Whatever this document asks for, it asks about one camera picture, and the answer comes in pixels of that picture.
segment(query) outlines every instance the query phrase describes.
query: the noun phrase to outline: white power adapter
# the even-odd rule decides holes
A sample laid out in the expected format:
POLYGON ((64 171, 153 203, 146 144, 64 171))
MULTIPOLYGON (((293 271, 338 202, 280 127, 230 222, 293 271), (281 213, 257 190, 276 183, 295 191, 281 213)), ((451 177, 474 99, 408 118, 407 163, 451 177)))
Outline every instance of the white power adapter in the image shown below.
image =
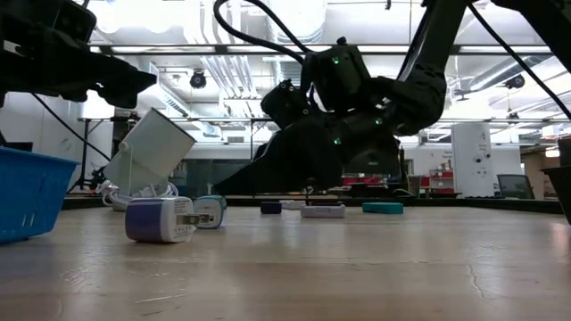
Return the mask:
POLYGON ((186 197, 140 198, 127 206, 125 232, 138 242, 180 243, 195 226, 210 221, 208 214, 194 214, 193 202, 186 197))

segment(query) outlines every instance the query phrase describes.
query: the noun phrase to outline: table surface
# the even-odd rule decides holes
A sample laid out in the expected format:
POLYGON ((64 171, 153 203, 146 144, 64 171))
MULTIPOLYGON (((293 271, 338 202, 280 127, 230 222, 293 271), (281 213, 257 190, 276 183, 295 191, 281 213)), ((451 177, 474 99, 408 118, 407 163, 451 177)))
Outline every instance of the table surface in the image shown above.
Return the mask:
POLYGON ((0 320, 569 320, 563 216, 407 208, 301 219, 230 208, 189 243, 131 242, 124 215, 64 211, 0 246, 0 320))

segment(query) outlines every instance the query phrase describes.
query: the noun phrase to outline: white cable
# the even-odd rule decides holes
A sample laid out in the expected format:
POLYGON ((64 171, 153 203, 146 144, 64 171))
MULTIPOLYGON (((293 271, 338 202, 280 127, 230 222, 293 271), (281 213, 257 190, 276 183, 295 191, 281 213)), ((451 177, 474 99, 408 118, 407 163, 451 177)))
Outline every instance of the white cable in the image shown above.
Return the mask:
POLYGON ((126 210, 128 203, 137 198, 178 196, 178 189, 172 183, 168 183, 167 190, 162 194, 157 194, 156 187, 157 186, 149 185, 145 189, 131 194, 131 196, 124 196, 119 195, 119 188, 107 180, 103 182, 103 184, 100 184, 95 191, 103 195, 103 204, 105 204, 105 206, 113 207, 116 210, 126 210))

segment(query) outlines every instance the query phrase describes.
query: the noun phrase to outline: blue basket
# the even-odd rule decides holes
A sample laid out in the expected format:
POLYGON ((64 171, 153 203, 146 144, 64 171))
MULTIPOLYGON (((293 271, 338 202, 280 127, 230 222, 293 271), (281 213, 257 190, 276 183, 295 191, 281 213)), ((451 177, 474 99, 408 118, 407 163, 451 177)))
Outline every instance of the blue basket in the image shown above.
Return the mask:
POLYGON ((0 243, 50 232, 78 163, 0 147, 0 243))

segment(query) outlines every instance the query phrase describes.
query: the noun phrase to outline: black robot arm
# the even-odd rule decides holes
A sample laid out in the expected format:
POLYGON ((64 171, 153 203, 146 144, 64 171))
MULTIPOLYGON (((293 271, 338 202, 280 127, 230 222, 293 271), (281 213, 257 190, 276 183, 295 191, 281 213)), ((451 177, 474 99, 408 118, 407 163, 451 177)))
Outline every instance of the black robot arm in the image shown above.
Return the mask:
MULTIPOLYGON (((242 37, 243 34, 232 30, 218 13, 226 1, 216 2, 216 19, 228 33, 242 37)), ((259 0, 246 1, 266 12, 269 10, 260 5, 259 0)), ((358 48, 347 45, 344 38, 324 52, 303 50, 305 59, 295 57, 303 66, 301 87, 295 88, 285 81, 261 103, 262 109, 281 130, 264 146, 263 152, 257 153, 250 165, 215 186, 219 193, 299 191, 308 179, 317 188, 328 188, 340 185, 344 164, 369 149, 380 145, 397 157, 398 141, 393 135, 414 135, 433 125, 443 114, 446 63, 464 12, 469 7, 477 14, 473 2, 426 0, 423 3, 425 15, 397 79, 371 78, 358 48), (321 111, 313 102, 313 90, 328 112, 321 111)), ((561 7, 562 1, 494 2, 519 10, 553 48, 554 54, 565 60, 566 67, 571 63, 571 51, 565 46, 567 41, 555 38, 553 30, 545 27, 551 16, 543 16, 543 21, 535 17, 554 14, 555 21, 560 24, 559 32, 571 31, 571 22, 565 15, 565 8, 561 7), (531 4, 542 9, 534 10, 531 4)), ((265 45, 253 37, 244 40, 265 45)), ((557 96, 550 95, 567 110, 557 96)))

